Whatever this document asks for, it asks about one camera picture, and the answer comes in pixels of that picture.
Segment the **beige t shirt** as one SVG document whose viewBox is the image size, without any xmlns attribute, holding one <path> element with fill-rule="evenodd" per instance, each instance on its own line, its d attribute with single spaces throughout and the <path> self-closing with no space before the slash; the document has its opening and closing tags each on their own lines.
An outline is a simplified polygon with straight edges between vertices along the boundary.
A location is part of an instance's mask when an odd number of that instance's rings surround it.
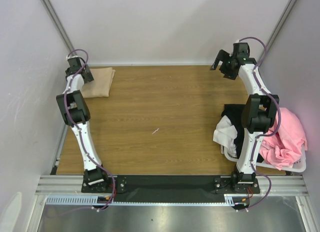
<svg viewBox="0 0 320 232">
<path fill-rule="evenodd" d="M 94 80 L 84 84 L 81 93 L 84 98 L 109 97 L 110 89 L 115 75 L 112 67 L 96 68 L 90 70 Z"/>
</svg>

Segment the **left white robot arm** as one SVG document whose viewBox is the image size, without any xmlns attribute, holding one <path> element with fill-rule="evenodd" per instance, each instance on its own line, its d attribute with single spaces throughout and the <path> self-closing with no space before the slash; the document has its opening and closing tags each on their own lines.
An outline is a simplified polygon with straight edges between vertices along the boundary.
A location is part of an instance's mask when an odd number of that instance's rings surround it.
<svg viewBox="0 0 320 232">
<path fill-rule="evenodd" d="M 90 131 L 91 114 L 81 92 L 84 84 L 94 78 L 83 58 L 68 56 L 67 62 L 66 87 L 56 96 L 56 101 L 64 123 L 71 128 L 79 145 L 84 167 L 82 191 L 104 192 L 110 187 L 111 179 L 97 155 Z"/>
</svg>

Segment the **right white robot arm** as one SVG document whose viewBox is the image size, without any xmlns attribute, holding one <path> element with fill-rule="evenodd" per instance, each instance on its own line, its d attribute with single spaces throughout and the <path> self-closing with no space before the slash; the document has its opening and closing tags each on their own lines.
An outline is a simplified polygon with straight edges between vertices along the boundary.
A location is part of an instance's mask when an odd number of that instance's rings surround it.
<svg viewBox="0 0 320 232">
<path fill-rule="evenodd" d="M 241 125 L 244 128 L 241 155 L 229 181 L 223 182 L 222 186 L 227 192 L 259 193 L 256 178 L 257 158 L 263 138 L 280 115 L 279 97 L 273 95 L 264 85 L 257 62 L 250 57 L 248 43 L 235 42 L 232 53 L 220 50 L 211 67 L 211 70 L 215 69 L 219 69 L 227 79 L 240 77 L 248 93 L 241 115 Z"/>
</svg>

